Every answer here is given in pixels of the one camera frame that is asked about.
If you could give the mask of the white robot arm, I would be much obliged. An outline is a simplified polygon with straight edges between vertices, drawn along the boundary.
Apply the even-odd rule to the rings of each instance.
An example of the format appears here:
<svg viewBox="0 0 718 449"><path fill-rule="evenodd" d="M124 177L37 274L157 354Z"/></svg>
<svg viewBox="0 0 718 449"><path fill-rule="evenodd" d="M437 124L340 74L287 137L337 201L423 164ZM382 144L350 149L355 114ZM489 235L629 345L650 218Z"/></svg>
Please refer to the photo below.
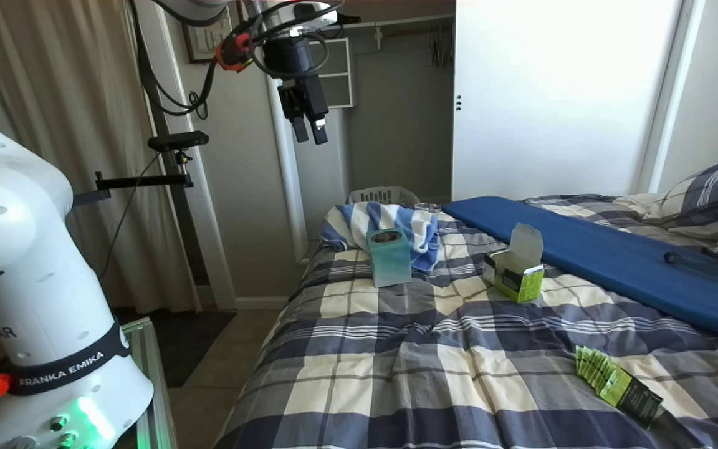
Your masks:
<svg viewBox="0 0 718 449"><path fill-rule="evenodd" d="M216 22L229 0L155 0L185 26ZM214 67L249 63L282 80L285 114L326 142L326 104L312 61L314 32L337 26L325 0L258 0L214 44ZM67 233L67 177L0 132L0 449L112 449L149 408L152 379L137 367L103 284Z"/></svg>

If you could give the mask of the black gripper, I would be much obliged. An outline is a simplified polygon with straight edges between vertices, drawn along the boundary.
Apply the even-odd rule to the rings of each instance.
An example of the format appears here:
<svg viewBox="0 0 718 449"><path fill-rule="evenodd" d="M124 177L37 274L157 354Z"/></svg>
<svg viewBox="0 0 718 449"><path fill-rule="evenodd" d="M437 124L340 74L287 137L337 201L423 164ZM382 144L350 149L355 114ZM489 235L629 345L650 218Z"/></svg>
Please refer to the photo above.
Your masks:
<svg viewBox="0 0 718 449"><path fill-rule="evenodd" d="M304 38L282 38L264 44L268 69L282 80L279 98L285 114L292 117L297 142L307 142L310 132L304 117L312 117L314 144L325 144L326 137L326 99L322 80L314 69L312 49Z"/></svg>

